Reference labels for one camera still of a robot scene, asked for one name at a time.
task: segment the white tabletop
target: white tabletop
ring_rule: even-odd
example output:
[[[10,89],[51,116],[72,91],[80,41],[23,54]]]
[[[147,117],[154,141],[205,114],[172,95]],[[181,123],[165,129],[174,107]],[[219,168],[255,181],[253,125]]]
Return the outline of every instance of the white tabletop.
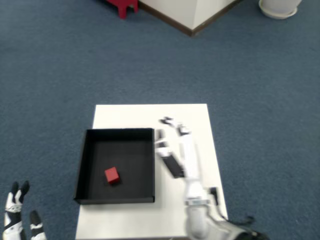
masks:
[[[164,129],[175,155],[180,159],[176,132],[159,123],[169,116],[187,126],[197,145],[202,184],[218,187],[221,212],[227,216],[214,140],[206,104],[97,105],[94,129]],[[155,202],[81,205],[77,240],[185,237],[185,183],[172,178],[164,163],[155,158]],[[211,208],[211,214],[218,217]]]

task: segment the blue carpet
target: blue carpet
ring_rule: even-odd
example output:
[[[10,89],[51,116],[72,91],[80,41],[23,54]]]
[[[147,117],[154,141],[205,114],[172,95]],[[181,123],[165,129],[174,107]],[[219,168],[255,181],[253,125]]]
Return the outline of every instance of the blue carpet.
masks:
[[[208,103],[229,217],[320,239],[320,1],[282,21],[257,5],[190,38],[99,0],[0,0],[0,206],[29,180],[24,227],[37,209],[49,240],[74,239],[95,104]]]

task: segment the robot finger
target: robot finger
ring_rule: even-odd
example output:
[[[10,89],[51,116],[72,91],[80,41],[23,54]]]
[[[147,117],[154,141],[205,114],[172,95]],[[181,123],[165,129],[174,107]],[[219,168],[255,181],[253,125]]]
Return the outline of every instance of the robot finger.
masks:
[[[44,226],[37,211],[30,213],[31,240],[47,240]]]

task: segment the red block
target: red block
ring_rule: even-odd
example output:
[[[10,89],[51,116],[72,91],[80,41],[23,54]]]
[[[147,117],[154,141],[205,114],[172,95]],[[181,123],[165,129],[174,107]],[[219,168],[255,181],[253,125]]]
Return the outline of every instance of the red block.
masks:
[[[116,167],[105,170],[104,174],[109,184],[117,183],[120,180]]]

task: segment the robotic hand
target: robotic hand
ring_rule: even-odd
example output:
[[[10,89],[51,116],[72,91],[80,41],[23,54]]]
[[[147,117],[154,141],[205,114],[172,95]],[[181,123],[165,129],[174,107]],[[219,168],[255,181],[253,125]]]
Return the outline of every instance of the robotic hand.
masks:
[[[26,233],[22,225],[21,208],[24,197],[30,188],[26,181],[19,189],[17,182],[14,182],[11,192],[5,204],[3,240],[26,240]],[[43,224],[36,211],[30,213],[31,240],[47,240]]]
[[[170,117],[165,117],[160,122],[176,129],[180,138],[184,166],[177,162],[162,130],[158,133],[155,151],[162,158],[174,178],[184,177],[186,183],[184,202],[187,206],[186,232],[189,238],[191,240],[268,240],[269,238],[266,235],[249,228],[240,227],[239,223],[236,224],[222,216],[215,187],[210,189],[210,194],[214,197],[216,212],[220,214],[223,220],[214,219],[210,216],[208,193],[201,183],[200,168],[191,132]]]

